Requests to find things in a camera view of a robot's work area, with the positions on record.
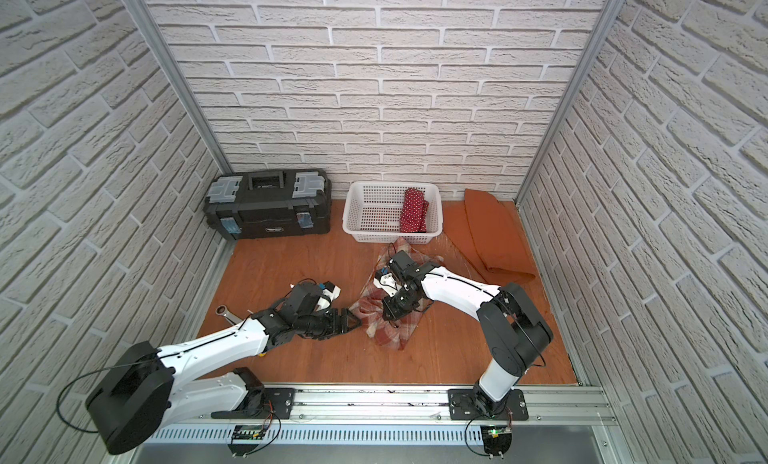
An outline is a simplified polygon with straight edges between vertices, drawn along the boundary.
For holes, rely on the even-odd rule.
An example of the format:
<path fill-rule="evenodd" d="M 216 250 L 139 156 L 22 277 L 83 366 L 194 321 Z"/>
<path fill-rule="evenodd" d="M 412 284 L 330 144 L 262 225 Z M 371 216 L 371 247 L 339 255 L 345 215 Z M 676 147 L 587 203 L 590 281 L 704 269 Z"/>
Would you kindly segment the red plaid skirt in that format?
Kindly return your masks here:
<path fill-rule="evenodd" d="M 398 238 L 396 242 L 381 248 L 369 280 L 363 287 L 358 300 L 351 305 L 351 311 L 361 320 L 366 335 L 376 345 L 402 351 L 417 329 L 423 313 L 431 306 L 432 301 L 421 299 L 416 310 L 407 316 L 396 321 L 384 320 L 382 299 L 387 296 L 387 293 L 374 284 L 374 274 L 384 268 L 390 258 L 398 251 L 405 251 L 418 264 L 424 264 L 427 261 L 444 263 L 443 256 L 424 254 L 416 250 L 404 238 Z"/>

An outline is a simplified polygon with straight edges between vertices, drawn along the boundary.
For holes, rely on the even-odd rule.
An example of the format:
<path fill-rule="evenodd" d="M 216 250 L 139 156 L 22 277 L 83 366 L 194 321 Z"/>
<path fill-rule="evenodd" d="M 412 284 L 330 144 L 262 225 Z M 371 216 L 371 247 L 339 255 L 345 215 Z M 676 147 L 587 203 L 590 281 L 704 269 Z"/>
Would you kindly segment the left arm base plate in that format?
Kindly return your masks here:
<path fill-rule="evenodd" d="M 295 388 L 267 387 L 250 390 L 244 400 L 230 411 L 216 411 L 212 419 L 264 419 L 273 414 L 279 419 L 289 419 L 296 394 Z"/>

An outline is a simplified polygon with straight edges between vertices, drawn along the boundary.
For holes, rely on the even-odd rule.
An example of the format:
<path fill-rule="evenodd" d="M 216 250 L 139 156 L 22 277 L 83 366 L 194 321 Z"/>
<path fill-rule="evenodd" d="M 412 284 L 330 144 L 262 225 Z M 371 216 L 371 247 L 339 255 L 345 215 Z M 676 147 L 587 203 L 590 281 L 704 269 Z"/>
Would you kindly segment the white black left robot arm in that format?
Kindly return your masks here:
<path fill-rule="evenodd" d="M 269 307 L 229 327 L 173 345 L 131 346 L 101 380 L 85 409 L 111 455 L 133 450 L 156 431 L 181 421 L 278 418 L 283 398 L 269 398 L 262 382 L 246 367 L 222 376 L 213 371 L 264 354 L 294 337 L 327 340 L 361 326 L 348 308 L 335 308 L 340 290 L 330 282 L 296 284 Z"/>

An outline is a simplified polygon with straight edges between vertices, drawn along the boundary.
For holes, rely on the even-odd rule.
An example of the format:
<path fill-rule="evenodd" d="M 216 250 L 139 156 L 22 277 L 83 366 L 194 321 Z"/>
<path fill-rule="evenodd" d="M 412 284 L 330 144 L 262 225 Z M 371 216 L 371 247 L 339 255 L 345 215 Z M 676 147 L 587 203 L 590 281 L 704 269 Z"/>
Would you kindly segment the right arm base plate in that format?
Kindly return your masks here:
<path fill-rule="evenodd" d="M 520 389 L 509 390 L 500 401 L 493 401 L 478 386 L 472 389 L 449 389 L 447 396 L 450 418 L 454 421 L 529 419 L 527 403 Z"/>

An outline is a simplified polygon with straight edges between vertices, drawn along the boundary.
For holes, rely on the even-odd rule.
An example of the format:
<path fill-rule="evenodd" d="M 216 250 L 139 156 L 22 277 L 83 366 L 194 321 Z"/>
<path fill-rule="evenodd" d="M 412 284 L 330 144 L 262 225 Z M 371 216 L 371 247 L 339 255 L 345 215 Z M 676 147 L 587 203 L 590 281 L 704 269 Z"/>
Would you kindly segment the red polka dot skirt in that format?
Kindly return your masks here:
<path fill-rule="evenodd" d="M 401 233 L 426 233 L 426 215 L 429 202 L 425 199 L 425 192 L 421 189 L 410 187 L 404 194 L 404 202 L 399 218 L 399 230 Z"/>

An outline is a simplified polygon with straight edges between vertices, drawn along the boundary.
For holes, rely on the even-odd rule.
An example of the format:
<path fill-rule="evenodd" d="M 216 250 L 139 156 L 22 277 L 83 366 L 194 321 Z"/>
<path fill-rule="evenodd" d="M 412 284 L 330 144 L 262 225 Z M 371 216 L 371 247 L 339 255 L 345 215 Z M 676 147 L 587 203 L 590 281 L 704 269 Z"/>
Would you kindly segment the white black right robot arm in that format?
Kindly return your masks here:
<path fill-rule="evenodd" d="M 497 414 L 520 378 L 530 368 L 546 364 L 544 351 L 553 332 L 518 284 L 480 283 L 434 262 L 419 264 L 400 251 L 376 271 L 374 285 L 386 293 L 382 298 L 386 321 L 418 311 L 423 300 L 445 303 L 478 321 L 491 354 L 474 388 L 482 413 Z"/>

